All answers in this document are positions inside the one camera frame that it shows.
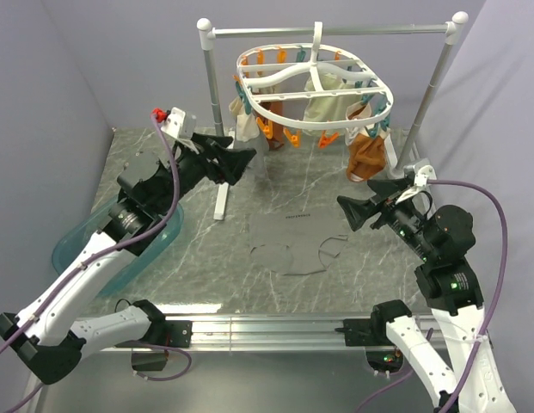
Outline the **orange front clip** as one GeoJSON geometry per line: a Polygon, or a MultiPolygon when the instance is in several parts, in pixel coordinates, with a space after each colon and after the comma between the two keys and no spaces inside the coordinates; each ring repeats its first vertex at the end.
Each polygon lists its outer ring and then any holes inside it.
{"type": "Polygon", "coordinates": [[[319,149],[325,149],[334,143],[339,138],[339,133],[327,133],[323,131],[318,141],[317,147],[319,149]]]}

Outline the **white oval clip hanger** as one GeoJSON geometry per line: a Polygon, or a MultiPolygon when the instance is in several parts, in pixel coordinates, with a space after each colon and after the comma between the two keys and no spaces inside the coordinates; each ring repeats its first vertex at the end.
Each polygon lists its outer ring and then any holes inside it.
{"type": "Polygon", "coordinates": [[[394,96],[385,82],[361,58],[344,49],[325,45],[321,22],[309,30],[309,43],[258,46],[236,60],[236,82],[247,106],[259,116],[292,130],[340,130],[384,123],[390,117],[394,96]],[[337,101],[356,97],[377,107],[365,118],[298,120],[275,114],[267,103],[337,101]]]}

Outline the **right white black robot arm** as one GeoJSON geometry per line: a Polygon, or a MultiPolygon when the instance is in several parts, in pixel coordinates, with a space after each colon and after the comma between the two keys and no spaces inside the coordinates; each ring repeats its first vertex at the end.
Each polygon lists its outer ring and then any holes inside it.
{"type": "Polygon", "coordinates": [[[413,199],[425,193],[410,178],[369,182],[374,195],[337,202],[353,231],[374,218],[371,228],[388,226],[421,260],[416,283],[439,326],[450,362],[445,363],[420,331],[401,300],[375,305],[370,335],[396,346],[427,390],[436,412],[514,412],[488,337],[488,324],[503,287],[508,251],[506,218],[500,217],[501,258],[494,296],[486,305],[466,255],[475,245],[473,217],[460,206],[421,213],[413,199]]]}

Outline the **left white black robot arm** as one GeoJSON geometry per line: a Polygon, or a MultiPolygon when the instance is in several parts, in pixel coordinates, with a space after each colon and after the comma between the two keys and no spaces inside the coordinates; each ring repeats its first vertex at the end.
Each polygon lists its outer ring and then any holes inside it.
{"type": "Polygon", "coordinates": [[[77,259],[31,305],[0,314],[0,337],[43,384],[59,382],[104,348],[165,343],[166,317],[147,299],[95,320],[78,318],[110,280],[149,250],[185,194],[204,178],[237,184],[256,154],[230,148],[230,137],[195,133],[190,142],[192,148],[170,147],[169,163],[148,151],[132,155],[117,178],[118,199],[77,259]]]}

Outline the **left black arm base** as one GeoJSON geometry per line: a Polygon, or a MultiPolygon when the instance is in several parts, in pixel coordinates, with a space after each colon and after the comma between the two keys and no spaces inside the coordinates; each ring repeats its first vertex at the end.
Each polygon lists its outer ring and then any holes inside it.
{"type": "Polygon", "coordinates": [[[167,382],[185,375],[193,364],[193,358],[187,351],[193,334],[193,322],[190,320],[164,321],[153,324],[143,338],[117,344],[116,348],[131,351],[132,374],[152,382],[167,382]],[[150,376],[160,373],[175,361],[179,355],[186,363],[178,373],[168,376],[150,376]]]}

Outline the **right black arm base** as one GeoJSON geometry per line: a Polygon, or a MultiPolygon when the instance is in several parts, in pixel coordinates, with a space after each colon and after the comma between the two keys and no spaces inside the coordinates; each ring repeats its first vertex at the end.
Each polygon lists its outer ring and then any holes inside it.
{"type": "Polygon", "coordinates": [[[397,374],[403,367],[404,358],[396,346],[377,331],[370,319],[347,318],[335,332],[344,336],[347,347],[365,349],[367,366],[375,373],[397,374]]]}

